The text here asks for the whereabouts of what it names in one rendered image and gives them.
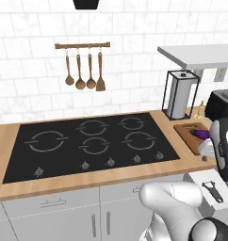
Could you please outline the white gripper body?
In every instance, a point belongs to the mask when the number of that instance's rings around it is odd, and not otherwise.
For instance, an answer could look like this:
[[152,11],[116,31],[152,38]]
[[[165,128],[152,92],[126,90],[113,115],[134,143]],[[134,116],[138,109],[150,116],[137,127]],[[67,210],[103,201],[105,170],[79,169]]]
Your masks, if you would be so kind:
[[209,157],[214,157],[214,147],[212,140],[210,138],[204,140],[201,145],[198,147],[199,154]]

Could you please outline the purple eggplant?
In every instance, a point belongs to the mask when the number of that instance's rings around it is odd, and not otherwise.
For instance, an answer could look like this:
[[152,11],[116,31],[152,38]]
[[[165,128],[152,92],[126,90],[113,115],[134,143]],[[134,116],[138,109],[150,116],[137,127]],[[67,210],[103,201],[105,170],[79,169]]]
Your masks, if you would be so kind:
[[199,139],[206,140],[210,138],[209,132],[205,130],[195,130],[191,129],[189,131],[193,136],[198,137]]

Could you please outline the wooden cutting board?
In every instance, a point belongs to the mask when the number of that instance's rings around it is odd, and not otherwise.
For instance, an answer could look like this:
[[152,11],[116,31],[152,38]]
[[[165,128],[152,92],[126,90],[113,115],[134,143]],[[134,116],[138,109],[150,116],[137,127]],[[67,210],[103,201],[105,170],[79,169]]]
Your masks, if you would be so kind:
[[173,126],[178,135],[184,140],[187,146],[195,155],[199,155],[198,148],[204,142],[202,139],[192,135],[190,130],[207,130],[200,122],[176,124]]

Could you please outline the black peeler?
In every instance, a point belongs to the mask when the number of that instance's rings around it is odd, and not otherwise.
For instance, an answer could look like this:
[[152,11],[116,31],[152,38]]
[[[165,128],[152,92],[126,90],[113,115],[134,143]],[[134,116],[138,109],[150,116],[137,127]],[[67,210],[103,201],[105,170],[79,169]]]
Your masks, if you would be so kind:
[[216,184],[213,181],[202,182],[202,187],[204,187],[211,194],[217,203],[223,202],[223,198],[219,191],[216,189]]

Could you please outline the yellow green plant sprig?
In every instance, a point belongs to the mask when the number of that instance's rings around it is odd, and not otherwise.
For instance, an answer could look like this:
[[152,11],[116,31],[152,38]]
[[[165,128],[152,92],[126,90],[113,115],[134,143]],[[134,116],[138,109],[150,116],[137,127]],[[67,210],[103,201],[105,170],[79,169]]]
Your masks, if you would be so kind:
[[201,101],[200,105],[199,105],[199,109],[198,109],[198,112],[196,115],[194,115],[194,119],[196,121],[200,121],[203,119],[203,116],[202,116],[202,109],[204,108],[204,100]]

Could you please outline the black toaster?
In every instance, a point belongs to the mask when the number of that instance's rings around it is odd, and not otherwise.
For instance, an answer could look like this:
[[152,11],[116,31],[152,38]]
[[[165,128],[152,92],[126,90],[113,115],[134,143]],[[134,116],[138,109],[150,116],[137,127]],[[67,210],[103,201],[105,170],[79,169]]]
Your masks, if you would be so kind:
[[228,118],[228,89],[218,89],[211,92],[204,115],[212,121]]

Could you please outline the white paper towel roll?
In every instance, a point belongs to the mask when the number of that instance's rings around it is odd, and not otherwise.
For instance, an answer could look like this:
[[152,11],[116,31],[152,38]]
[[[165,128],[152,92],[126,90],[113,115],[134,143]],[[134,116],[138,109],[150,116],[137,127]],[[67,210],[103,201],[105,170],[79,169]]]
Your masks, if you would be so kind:
[[173,119],[182,119],[186,113],[191,85],[196,76],[192,72],[172,72],[171,93],[167,114]]

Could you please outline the grey drawer front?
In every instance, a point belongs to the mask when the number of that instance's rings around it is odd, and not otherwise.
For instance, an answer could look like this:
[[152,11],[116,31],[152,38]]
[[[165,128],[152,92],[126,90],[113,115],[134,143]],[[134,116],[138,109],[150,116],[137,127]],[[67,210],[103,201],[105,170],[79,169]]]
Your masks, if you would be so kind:
[[99,188],[84,188],[55,194],[3,201],[11,221],[62,214],[74,209],[92,207],[99,203]]
[[182,181],[184,175],[176,174],[163,177],[157,177],[153,179],[143,179],[127,183],[119,183],[114,185],[105,185],[100,187],[100,199],[101,202],[108,201],[120,201],[125,199],[131,199],[138,196],[137,193],[133,193],[133,188],[141,187],[143,184],[153,183],[153,182],[172,182],[172,181]]

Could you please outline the grey cupboard door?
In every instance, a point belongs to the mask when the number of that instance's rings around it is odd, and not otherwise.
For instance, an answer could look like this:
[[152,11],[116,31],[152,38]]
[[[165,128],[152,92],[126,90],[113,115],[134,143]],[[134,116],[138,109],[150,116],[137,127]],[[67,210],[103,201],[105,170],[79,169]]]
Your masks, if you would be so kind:
[[[91,214],[95,214],[96,237],[92,236]],[[10,221],[19,241],[101,241],[99,205],[62,214]]]
[[[106,234],[106,211],[110,211],[110,235]],[[102,241],[139,241],[149,227],[152,215],[139,198],[102,202]]]

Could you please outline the black hob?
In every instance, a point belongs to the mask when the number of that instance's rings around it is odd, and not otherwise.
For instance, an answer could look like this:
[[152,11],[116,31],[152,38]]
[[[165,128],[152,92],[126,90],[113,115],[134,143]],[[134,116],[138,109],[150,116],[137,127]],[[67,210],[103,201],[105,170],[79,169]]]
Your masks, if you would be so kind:
[[[107,160],[115,161],[113,167]],[[5,184],[177,160],[179,155],[149,113],[20,126]],[[83,170],[84,162],[90,164]],[[35,171],[43,169],[42,176]]]

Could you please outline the wooden spatula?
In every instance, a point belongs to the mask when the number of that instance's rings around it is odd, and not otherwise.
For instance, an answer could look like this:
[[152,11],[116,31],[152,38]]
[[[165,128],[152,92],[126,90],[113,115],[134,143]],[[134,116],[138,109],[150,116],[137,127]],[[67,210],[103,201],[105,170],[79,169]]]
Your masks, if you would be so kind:
[[102,53],[98,54],[98,64],[99,64],[99,78],[96,84],[96,90],[104,91],[106,89],[106,84],[102,76]]

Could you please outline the wooden ladle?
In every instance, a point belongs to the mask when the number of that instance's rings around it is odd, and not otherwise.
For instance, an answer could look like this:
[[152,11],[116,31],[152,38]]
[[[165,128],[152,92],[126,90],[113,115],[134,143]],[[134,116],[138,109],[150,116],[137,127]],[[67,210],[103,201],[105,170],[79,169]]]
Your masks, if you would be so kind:
[[77,69],[78,69],[78,80],[75,83],[75,86],[77,89],[84,89],[86,86],[86,83],[81,77],[81,61],[80,61],[80,55],[76,56],[76,61],[77,61]]
[[90,78],[87,81],[87,87],[89,89],[93,89],[96,87],[96,82],[94,81],[94,79],[92,78],[92,67],[91,67],[91,55],[89,55],[89,71],[90,71]]

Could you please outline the small wooden spoon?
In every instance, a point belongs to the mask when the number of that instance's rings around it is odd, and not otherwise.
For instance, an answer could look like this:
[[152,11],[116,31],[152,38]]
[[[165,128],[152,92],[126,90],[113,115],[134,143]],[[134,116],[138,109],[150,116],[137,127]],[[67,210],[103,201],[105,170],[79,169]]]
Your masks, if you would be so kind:
[[[70,71],[70,61],[69,61],[69,57],[66,56],[66,66],[67,66],[67,72]],[[68,85],[68,86],[71,86],[73,83],[74,83],[74,80],[73,78],[71,77],[71,74],[68,73],[66,79],[65,79],[65,83]]]

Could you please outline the black range hood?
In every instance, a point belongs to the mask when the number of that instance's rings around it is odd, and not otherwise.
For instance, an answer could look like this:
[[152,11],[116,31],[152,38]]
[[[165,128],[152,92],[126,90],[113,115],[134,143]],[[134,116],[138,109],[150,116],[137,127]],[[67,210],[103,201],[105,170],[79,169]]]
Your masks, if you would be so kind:
[[73,0],[76,9],[97,9],[99,0]]

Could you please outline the white wall shelf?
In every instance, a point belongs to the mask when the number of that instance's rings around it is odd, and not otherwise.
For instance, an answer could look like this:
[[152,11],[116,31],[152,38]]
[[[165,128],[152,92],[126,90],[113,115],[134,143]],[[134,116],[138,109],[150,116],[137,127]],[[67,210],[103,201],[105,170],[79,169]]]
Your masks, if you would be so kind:
[[157,51],[186,70],[228,68],[227,44],[159,46]]

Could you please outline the wooden wall rail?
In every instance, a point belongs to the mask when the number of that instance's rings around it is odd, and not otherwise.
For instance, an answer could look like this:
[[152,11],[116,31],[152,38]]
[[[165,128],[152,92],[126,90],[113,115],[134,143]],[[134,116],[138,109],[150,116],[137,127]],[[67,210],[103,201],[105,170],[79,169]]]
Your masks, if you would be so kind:
[[103,43],[75,43],[75,44],[60,44],[55,43],[56,49],[77,49],[77,48],[104,48],[110,47],[110,42],[103,42]]

